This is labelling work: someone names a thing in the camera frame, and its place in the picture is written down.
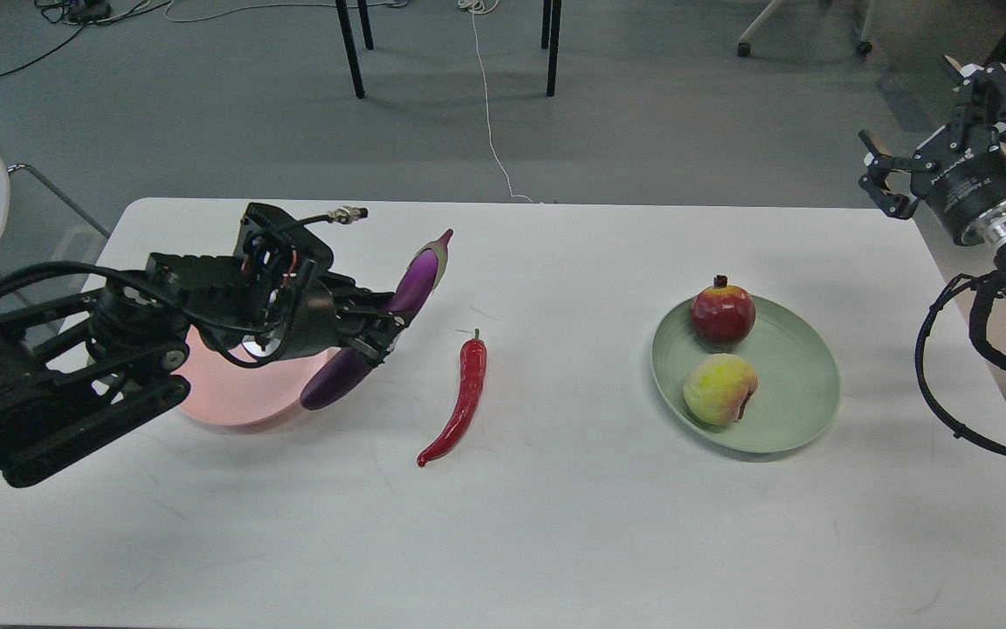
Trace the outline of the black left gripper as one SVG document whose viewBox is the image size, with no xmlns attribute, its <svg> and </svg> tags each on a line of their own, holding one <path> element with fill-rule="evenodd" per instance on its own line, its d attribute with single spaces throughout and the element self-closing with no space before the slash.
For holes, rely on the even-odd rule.
<svg viewBox="0 0 1006 629">
<path fill-rule="evenodd" d="M 342 206 L 293 218 L 275 204 L 248 203 L 231 254 L 153 253 L 145 276 L 178 304 L 203 345 L 229 362 L 316 355 L 366 326 L 332 358 L 355 356 L 379 366 L 422 310 L 422 279 L 405 273 L 392 292 L 364 289 L 351 276 L 332 272 L 331 247 L 308 230 L 316 223 L 348 225 L 368 214 Z"/>
</svg>

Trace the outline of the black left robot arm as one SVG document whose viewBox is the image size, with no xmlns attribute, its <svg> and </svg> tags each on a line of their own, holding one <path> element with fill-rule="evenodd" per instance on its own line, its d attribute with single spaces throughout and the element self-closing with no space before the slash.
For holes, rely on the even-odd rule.
<svg viewBox="0 0 1006 629">
<path fill-rule="evenodd" d="M 300 394 L 320 409 L 386 361 L 444 274 L 445 232 L 425 245 L 392 292 L 333 272 L 310 231 L 364 208 L 292 218 L 248 203 L 228 255 L 152 253 L 142 271 L 56 261 L 0 279 L 0 473 L 25 488 L 175 409 L 188 335 L 239 368 L 334 349 Z"/>
</svg>

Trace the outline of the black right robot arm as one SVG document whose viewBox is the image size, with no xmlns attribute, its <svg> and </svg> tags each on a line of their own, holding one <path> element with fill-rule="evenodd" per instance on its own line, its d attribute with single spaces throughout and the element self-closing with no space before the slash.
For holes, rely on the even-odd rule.
<svg viewBox="0 0 1006 629">
<path fill-rule="evenodd" d="M 945 56 L 953 81 L 946 123 L 909 155 L 894 156 L 876 135 L 859 131 L 865 171 L 859 187 L 887 218 L 909 220 L 930 208 L 954 245 L 985 245 L 993 270 L 957 274 L 927 308 L 913 350 L 913 369 L 927 407 L 958 439 L 1006 457 L 1006 446 L 970 429 L 927 382 L 927 340 L 947 304 L 973 295 L 968 339 L 975 353 L 1006 373 L 1006 64 L 962 64 Z"/>
</svg>

